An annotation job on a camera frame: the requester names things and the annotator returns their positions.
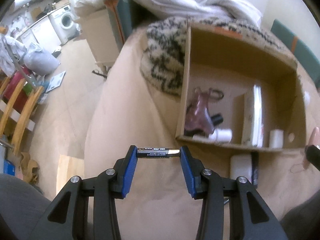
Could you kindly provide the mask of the white duvet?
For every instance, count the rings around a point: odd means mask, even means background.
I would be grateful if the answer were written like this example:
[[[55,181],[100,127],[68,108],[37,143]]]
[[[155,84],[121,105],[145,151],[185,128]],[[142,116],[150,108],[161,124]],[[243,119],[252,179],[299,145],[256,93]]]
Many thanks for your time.
[[[84,17],[102,7],[105,0],[78,0],[75,12]],[[165,19],[170,16],[230,17],[247,21],[260,27],[262,13],[247,0],[133,0],[155,16]]]

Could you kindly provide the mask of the cardboard box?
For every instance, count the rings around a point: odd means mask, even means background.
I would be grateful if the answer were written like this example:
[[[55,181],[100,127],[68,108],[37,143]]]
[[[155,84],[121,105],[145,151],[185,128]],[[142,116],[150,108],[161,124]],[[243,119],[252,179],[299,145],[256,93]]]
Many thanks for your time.
[[[216,88],[224,97],[210,103],[213,113],[223,116],[223,128],[233,132],[227,148],[245,149],[241,143],[244,125],[244,96],[254,85],[262,92],[263,151],[268,151],[270,131],[284,132],[284,150],[306,144],[304,93],[295,61],[270,48],[245,41],[240,34],[192,23],[188,27],[180,114],[176,138],[188,141],[184,133],[185,114],[194,88]]]

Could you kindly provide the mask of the black white patterned fleece blanket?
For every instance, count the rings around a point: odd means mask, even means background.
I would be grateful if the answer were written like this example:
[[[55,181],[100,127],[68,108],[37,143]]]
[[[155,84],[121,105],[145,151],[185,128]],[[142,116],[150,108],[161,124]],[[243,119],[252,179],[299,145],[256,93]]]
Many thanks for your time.
[[[244,36],[245,41],[290,58],[290,51],[270,31],[246,20],[218,17],[170,16],[146,29],[146,49],[140,64],[142,76],[161,92],[181,96],[187,25],[200,23],[220,27]]]

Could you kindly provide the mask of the black flashlight with strap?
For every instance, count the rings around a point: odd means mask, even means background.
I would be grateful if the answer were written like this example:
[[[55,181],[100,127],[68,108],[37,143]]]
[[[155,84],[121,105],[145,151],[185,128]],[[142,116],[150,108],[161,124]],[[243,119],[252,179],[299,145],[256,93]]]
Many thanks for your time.
[[[218,126],[223,123],[223,117],[221,114],[216,114],[211,116],[211,121],[214,126]]]

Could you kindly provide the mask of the translucent pink glasses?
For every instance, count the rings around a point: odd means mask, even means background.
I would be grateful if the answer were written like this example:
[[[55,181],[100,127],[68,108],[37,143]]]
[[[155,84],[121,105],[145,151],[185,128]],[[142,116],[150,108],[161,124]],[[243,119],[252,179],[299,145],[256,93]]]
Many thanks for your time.
[[[216,126],[211,121],[209,101],[220,101],[224,93],[219,89],[208,89],[203,92],[200,87],[193,91],[193,97],[185,114],[184,135],[192,137],[196,134],[212,134]]]

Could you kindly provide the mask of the grey plastic bag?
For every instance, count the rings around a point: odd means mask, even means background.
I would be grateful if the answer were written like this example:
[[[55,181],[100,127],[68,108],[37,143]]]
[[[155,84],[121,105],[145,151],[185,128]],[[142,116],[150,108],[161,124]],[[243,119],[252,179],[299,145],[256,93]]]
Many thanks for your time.
[[[23,62],[29,70],[40,76],[51,74],[60,65],[57,58],[35,42],[30,42]]]

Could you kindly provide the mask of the black rectangular lighter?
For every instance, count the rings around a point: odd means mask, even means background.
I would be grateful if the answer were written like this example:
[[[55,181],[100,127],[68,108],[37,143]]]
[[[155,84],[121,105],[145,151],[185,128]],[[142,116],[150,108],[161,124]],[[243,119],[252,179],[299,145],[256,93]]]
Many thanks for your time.
[[[258,188],[258,177],[259,177],[259,153],[252,152],[252,185]]]

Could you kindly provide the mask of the small white tube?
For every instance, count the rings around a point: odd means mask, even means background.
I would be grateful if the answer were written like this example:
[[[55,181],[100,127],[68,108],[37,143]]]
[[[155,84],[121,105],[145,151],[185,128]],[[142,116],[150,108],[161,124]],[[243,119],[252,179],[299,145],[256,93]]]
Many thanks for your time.
[[[230,143],[232,140],[232,130],[231,129],[219,129],[216,128],[212,134],[207,136],[194,135],[193,140],[202,141],[202,142],[216,142],[216,143]]]

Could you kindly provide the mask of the white earbuds case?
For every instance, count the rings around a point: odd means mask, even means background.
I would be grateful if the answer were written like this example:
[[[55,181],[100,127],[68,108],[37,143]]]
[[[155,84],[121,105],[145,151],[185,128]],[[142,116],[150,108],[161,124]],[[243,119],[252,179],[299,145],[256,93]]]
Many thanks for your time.
[[[238,177],[245,177],[252,182],[252,157],[250,154],[233,155],[230,159],[229,177],[236,180]]]

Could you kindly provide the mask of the wooden chair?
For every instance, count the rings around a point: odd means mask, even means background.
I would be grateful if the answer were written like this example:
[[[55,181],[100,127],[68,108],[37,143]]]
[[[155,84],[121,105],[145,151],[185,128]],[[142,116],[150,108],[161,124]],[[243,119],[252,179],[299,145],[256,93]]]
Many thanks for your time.
[[[1,99],[1,146],[8,148],[16,157],[20,156],[20,145],[25,130],[29,129],[32,131],[32,129],[29,128],[29,125],[31,124],[30,116],[44,89],[43,86],[35,86],[35,88],[32,88],[21,113],[18,113],[14,109],[14,104],[26,83],[27,81],[25,78],[22,78],[18,82],[7,103]],[[14,120],[16,125],[11,139],[6,141],[3,139],[3,135],[9,119]]]

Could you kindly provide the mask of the white air conditioner remote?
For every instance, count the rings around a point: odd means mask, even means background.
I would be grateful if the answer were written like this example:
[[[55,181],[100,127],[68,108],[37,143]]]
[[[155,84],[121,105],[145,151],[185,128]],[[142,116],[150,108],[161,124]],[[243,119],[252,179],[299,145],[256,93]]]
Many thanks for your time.
[[[244,125],[241,143],[248,147],[263,146],[264,124],[261,87],[254,85],[244,95]]]

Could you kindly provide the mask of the black gold AA battery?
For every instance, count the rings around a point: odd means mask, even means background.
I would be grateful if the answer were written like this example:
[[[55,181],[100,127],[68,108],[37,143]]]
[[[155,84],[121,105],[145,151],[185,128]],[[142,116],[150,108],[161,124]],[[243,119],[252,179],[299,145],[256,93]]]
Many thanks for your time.
[[[138,148],[137,158],[173,158],[180,157],[179,149],[170,148]]]

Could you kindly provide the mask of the white washing machine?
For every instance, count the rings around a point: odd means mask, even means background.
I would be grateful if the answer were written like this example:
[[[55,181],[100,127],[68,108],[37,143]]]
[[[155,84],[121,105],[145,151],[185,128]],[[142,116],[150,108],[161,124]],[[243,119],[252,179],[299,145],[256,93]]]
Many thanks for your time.
[[[65,5],[60,9],[54,10],[49,15],[49,20],[62,45],[66,44],[69,40],[72,40],[79,34],[70,5]]]

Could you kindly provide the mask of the pink plush keychain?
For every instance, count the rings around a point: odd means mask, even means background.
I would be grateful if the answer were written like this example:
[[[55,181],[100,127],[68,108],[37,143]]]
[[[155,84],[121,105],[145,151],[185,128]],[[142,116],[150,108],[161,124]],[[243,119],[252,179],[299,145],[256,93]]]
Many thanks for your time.
[[[309,142],[306,146],[310,145],[318,145],[319,146],[319,127],[315,127],[311,133]],[[312,165],[310,162],[307,161],[306,155],[305,155],[305,148],[303,151],[303,160],[300,164],[295,164],[291,167],[290,172],[292,173],[299,173],[307,170],[310,165]]]

